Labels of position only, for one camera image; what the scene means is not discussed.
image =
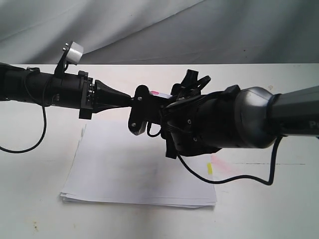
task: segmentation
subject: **white backdrop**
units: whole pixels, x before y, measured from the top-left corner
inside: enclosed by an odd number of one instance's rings
[[[0,61],[82,64],[319,62],[317,0],[0,0]]]

